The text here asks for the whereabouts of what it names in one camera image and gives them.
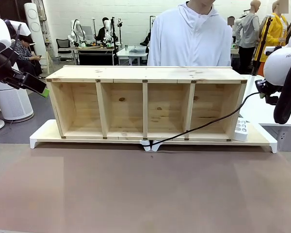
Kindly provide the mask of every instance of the wooden cubby shelf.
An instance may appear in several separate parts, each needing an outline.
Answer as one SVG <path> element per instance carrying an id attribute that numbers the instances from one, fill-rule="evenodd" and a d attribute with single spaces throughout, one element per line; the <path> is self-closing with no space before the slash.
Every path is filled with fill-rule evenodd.
<path id="1" fill-rule="evenodd" d="M 47 78 L 67 139 L 161 140 L 234 111 L 246 78 L 230 67 L 65 66 Z M 238 114 L 174 141 L 232 139 Z"/>

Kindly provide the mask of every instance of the yellow jacket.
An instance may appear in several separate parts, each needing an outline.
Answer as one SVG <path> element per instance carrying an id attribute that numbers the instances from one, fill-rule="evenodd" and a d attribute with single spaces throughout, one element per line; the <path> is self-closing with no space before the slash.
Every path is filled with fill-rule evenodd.
<path id="1" fill-rule="evenodd" d="M 265 50 L 266 46 L 277 46 L 277 45 L 284 46 L 284 45 L 286 45 L 286 43 L 280 44 L 280 42 L 279 42 L 279 38 L 282 37 L 282 32 L 283 32 L 283 26 L 282 26 L 281 20 L 280 20 L 279 16 L 276 15 L 275 13 L 273 13 L 273 15 L 275 16 L 275 18 L 273 18 L 273 21 L 271 22 L 271 25 L 270 25 L 269 30 L 267 32 L 266 43 L 265 43 L 265 46 L 262 48 L 263 53 L 262 53 L 260 62 L 266 62 L 267 56 L 264 54 L 264 50 Z M 281 15 L 281 17 L 288 27 L 288 22 L 287 22 L 286 18 L 283 15 Z M 256 51 L 256 55 L 254 58 L 255 61 L 258 59 L 258 54 L 259 54 L 259 51 L 261 49 L 261 42 L 264 38 L 264 34 L 265 34 L 265 30 L 266 30 L 266 23 L 267 23 L 267 21 L 265 22 L 265 25 L 264 25 L 264 28 L 263 28 L 263 31 L 261 34 L 262 35 L 261 41 L 259 43 L 258 49 Z M 285 31 L 285 34 L 283 37 L 284 38 L 287 37 L 287 30 Z"/>

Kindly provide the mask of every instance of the shelf compartment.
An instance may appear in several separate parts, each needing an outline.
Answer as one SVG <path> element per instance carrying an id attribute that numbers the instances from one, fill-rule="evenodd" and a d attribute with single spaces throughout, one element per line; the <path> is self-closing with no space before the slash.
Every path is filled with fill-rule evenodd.
<path id="1" fill-rule="evenodd" d="M 191 129 L 223 117 L 237 108 L 241 84 L 196 84 Z M 227 141 L 235 131 L 235 114 L 189 134 L 192 141 Z"/>
<path id="2" fill-rule="evenodd" d="M 103 134 L 108 139 L 143 139 L 141 83 L 97 83 Z"/>
<path id="3" fill-rule="evenodd" d="M 95 83 L 48 83 L 60 134 L 69 139 L 102 139 Z"/>
<path id="4" fill-rule="evenodd" d="M 161 140 L 184 131 L 187 106 L 185 92 L 190 84 L 148 84 L 148 132 L 149 140 Z M 175 140 L 184 140 L 184 136 Z"/>

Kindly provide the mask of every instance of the gray jacket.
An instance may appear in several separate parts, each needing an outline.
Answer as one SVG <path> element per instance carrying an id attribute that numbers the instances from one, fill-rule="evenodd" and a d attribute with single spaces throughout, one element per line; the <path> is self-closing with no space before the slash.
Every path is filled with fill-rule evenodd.
<path id="1" fill-rule="evenodd" d="M 255 47 L 259 38 L 259 27 L 259 17 L 253 13 L 247 14 L 236 29 L 236 45 L 243 48 Z"/>

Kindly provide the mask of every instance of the mannequin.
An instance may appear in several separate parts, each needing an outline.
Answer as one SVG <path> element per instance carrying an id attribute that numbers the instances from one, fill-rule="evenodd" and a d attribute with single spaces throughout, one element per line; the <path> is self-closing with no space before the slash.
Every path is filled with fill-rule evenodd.
<path id="1" fill-rule="evenodd" d="M 259 40 L 259 17 L 255 13 L 258 12 L 260 6 L 259 0 L 251 1 L 249 14 L 241 19 L 236 29 L 236 48 L 239 47 L 241 74 L 246 74 Z"/>
<path id="2" fill-rule="evenodd" d="M 272 5 L 272 11 L 273 11 L 273 16 L 275 16 L 271 22 L 271 25 L 269 27 L 269 30 L 267 32 L 266 36 L 266 43 L 263 48 L 261 48 L 261 42 L 258 46 L 258 49 L 256 51 L 256 56 L 255 56 L 255 61 L 258 58 L 259 50 L 263 50 L 262 56 L 260 58 L 260 66 L 258 70 L 258 75 L 264 76 L 264 64 L 266 62 L 267 56 L 264 54 L 264 50 L 266 46 L 285 46 L 286 45 L 286 37 L 287 37 L 287 27 L 288 27 L 288 22 L 286 18 L 281 15 L 279 12 L 279 3 L 280 1 L 275 1 Z M 266 27 L 263 28 L 263 31 L 261 33 L 261 38 L 264 37 L 264 34 L 266 33 Z"/>

